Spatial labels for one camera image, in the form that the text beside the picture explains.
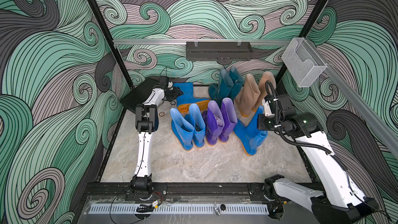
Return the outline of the small blue boot orange sole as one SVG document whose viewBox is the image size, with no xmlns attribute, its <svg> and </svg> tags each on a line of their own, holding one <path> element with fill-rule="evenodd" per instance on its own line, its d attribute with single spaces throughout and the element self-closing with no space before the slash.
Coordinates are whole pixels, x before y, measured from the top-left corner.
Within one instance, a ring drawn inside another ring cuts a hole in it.
<svg viewBox="0 0 398 224">
<path fill-rule="evenodd" d="M 175 83 L 174 87 L 178 87 L 183 95 L 180 95 L 176 99 L 177 109 L 180 113 L 185 114 L 189 112 L 189 106 L 191 104 L 197 104 L 200 111 L 207 110 L 210 99 L 206 98 L 195 98 L 193 93 L 193 83 Z"/>
</svg>

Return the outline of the beige boot back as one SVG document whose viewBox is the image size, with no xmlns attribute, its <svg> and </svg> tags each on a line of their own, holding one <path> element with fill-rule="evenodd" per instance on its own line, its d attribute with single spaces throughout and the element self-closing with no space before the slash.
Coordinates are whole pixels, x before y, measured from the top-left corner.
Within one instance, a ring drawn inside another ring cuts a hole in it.
<svg viewBox="0 0 398 224">
<path fill-rule="evenodd" d="M 243 89 L 235 98 L 235 105 L 243 117 L 248 117 L 260 96 L 260 90 L 252 74 L 247 74 Z"/>
</svg>

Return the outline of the beige boot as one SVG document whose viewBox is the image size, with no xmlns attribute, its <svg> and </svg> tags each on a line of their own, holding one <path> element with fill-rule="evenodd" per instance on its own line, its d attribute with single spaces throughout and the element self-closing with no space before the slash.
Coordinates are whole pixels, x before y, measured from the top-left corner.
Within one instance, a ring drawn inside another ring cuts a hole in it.
<svg viewBox="0 0 398 224">
<path fill-rule="evenodd" d="M 247 74 L 243 89 L 235 98 L 235 105 L 243 117 L 248 117 L 260 96 L 260 90 L 252 74 Z"/>
<path fill-rule="evenodd" d="M 276 80 L 275 80 L 274 75 L 269 71 L 264 72 L 262 75 L 262 78 L 260 79 L 260 82 L 258 83 L 260 95 L 258 97 L 256 104 L 252 108 L 252 110 L 254 112 L 257 111 L 259 106 L 263 105 L 263 101 L 264 101 L 265 97 L 268 95 L 268 92 L 266 91 L 266 89 L 268 89 L 266 82 L 271 82 L 273 87 L 276 88 Z"/>
</svg>

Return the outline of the large blue boot front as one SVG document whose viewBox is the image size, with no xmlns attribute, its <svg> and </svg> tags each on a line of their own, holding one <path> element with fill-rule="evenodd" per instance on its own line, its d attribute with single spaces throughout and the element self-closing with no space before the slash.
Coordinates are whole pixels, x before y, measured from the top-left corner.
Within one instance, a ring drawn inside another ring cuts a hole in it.
<svg viewBox="0 0 398 224">
<path fill-rule="evenodd" d="M 184 119 L 193 126 L 194 136 L 193 142 L 196 147 L 201 148 L 204 146 L 204 139 L 206 135 L 206 124 L 202 117 L 201 110 L 197 104 L 189 106 L 189 113 L 185 115 Z"/>
</svg>

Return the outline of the teal boot back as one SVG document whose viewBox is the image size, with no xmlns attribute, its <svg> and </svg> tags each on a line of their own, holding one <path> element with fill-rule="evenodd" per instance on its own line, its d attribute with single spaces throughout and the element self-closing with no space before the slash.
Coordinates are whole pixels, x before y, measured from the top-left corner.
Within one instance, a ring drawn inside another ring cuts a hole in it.
<svg viewBox="0 0 398 224">
<path fill-rule="evenodd" d="M 220 71 L 218 84 L 211 84 L 208 88 L 209 96 L 221 106 L 222 100 L 230 95 L 233 86 L 234 83 L 228 71 L 222 69 Z"/>
</svg>

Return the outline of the teal boot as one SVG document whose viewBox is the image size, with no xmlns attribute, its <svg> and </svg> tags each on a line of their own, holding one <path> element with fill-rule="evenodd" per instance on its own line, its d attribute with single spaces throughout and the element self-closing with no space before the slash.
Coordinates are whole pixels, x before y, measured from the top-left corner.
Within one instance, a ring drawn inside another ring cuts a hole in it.
<svg viewBox="0 0 398 224">
<path fill-rule="evenodd" d="M 244 79 L 241 76 L 241 74 L 238 72 L 236 67 L 231 67 L 229 71 L 229 76 L 233 81 L 233 87 L 231 89 L 229 98 L 234 101 L 234 99 L 237 97 L 239 94 L 243 84 L 244 84 Z"/>
<path fill-rule="evenodd" d="M 218 84 L 211 84 L 208 88 L 209 96 L 221 106 L 222 100 L 230 95 L 233 86 L 234 83 L 228 71 L 222 69 L 220 71 Z"/>
</svg>

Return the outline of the purple boot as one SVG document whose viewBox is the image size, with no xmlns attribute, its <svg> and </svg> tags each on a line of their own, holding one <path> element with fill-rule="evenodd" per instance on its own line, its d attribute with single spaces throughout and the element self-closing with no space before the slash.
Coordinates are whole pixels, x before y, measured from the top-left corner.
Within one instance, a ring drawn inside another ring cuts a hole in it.
<svg viewBox="0 0 398 224">
<path fill-rule="evenodd" d="M 202 113 L 202 117 L 206 124 L 207 143 L 214 146 L 217 138 L 221 135 L 224 128 L 224 119 L 220 107 L 216 101 L 209 101 L 207 110 Z"/>
<path fill-rule="evenodd" d="M 238 121 L 234 103 L 230 98 L 226 97 L 222 100 L 221 113 L 224 120 L 224 128 L 219 139 L 221 142 L 226 143 Z"/>
</svg>

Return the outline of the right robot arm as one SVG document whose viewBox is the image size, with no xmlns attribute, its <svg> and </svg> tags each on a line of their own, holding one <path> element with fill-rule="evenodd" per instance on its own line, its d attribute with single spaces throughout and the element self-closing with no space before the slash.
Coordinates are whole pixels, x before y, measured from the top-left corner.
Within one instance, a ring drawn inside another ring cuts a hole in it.
<svg viewBox="0 0 398 224">
<path fill-rule="evenodd" d="M 288 96 L 278 95 L 270 81 L 265 88 L 265 113 L 258 116 L 258 130 L 273 130 L 289 145 L 300 147 L 323 186 L 322 190 L 311 189 L 275 175 L 264 182 L 265 196 L 288 199 L 311 211 L 321 224 L 354 224 L 378 212 L 378 202 L 350 178 L 318 119 L 312 113 L 297 114 Z"/>
</svg>

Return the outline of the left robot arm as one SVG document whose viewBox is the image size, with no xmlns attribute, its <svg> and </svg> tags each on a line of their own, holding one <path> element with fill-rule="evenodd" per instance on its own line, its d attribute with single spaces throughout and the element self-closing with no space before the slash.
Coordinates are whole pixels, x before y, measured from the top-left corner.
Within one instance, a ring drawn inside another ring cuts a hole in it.
<svg viewBox="0 0 398 224">
<path fill-rule="evenodd" d="M 135 194 L 152 194 L 150 155 L 153 135 L 159 127 L 158 107 L 164 101 L 171 102 L 181 95 L 181 90 L 173 87 L 167 76 L 160 76 L 157 82 L 149 79 L 128 94 L 139 138 L 137 166 L 131 180 L 131 189 Z"/>
</svg>

